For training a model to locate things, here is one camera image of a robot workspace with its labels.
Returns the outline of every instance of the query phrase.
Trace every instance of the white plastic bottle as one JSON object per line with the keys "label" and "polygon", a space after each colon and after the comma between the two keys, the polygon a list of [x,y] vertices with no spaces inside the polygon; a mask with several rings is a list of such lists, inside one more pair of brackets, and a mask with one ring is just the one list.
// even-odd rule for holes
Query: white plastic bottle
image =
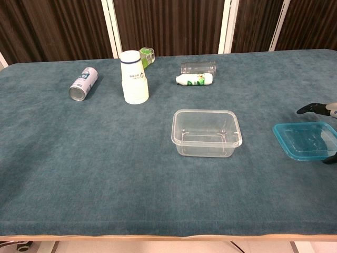
{"label": "white plastic bottle", "polygon": [[193,85],[209,85],[213,82],[213,75],[211,73],[204,74],[182,74],[175,78],[177,84],[185,86]]}

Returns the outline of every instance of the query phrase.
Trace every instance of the table edge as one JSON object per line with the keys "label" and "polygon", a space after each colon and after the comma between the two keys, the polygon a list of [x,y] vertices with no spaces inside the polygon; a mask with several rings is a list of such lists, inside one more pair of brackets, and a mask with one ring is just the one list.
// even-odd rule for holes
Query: table edge
{"label": "table edge", "polygon": [[197,235],[187,237],[151,235],[106,235],[106,236],[54,236],[16,235],[0,236],[0,240],[15,241],[337,241],[337,235],[269,234],[261,236]]}

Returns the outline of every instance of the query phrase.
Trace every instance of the clear plastic container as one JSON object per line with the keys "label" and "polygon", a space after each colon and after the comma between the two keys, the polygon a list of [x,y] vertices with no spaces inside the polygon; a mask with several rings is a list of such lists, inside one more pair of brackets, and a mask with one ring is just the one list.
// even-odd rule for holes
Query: clear plastic container
{"label": "clear plastic container", "polygon": [[294,160],[324,160],[337,152],[337,132],[325,122],[277,124],[273,132]]}
{"label": "clear plastic container", "polygon": [[147,68],[151,63],[154,62],[155,56],[154,56],[154,50],[149,47],[143,47],[139,50],[139,53],[141,55],[143,68]]}
{"label": "clear plastic container", "polygon": [[194,157],[229,157],[242,144],[237,118],[225,110],[178,110],[171,139],[179,154]]}
{"label": "clear plastic container", "polygon": [[215,62],[184,62],[181,64],[182,74],[204,74],[211,73],[215,76]]}

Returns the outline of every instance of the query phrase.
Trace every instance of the can lid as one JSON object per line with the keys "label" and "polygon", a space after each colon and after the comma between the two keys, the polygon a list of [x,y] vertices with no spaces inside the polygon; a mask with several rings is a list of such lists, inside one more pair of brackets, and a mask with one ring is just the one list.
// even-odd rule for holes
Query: can lid
{"label": "can lid", "polygon": [[80,88],[71,87],[69,89],[69,95],[73,100],[82,101],[85,99],[85,93]]}

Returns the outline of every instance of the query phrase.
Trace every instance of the plastic box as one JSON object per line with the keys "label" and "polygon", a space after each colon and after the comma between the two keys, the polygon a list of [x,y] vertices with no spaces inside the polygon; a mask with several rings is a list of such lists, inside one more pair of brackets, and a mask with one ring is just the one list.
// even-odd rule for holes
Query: plastic box
{"label": "plastic box", "polygon": [[337,132],[325,122],[277,124],[273,132],[284,152],[298,161],[324,160],[337,152]]}
{"label": "plastic box", "polygon": [[224,110],[178,110],[171,139],[181,155],[229,157],[242,144],[235,114]]}

